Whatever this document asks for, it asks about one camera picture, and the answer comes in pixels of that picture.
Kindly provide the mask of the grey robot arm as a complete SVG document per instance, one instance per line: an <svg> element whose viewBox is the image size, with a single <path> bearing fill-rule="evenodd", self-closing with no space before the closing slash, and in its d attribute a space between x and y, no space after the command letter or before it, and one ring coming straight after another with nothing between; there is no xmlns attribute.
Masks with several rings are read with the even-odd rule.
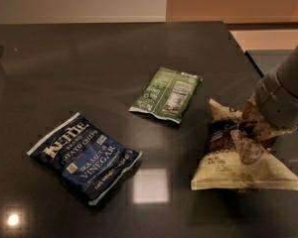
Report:
<svg viewBox="0 0 298 238"><path fill-rule="evenodd" d="M257 82L241 118L249 134L259 141L298 129L298 46Z"/></svg>

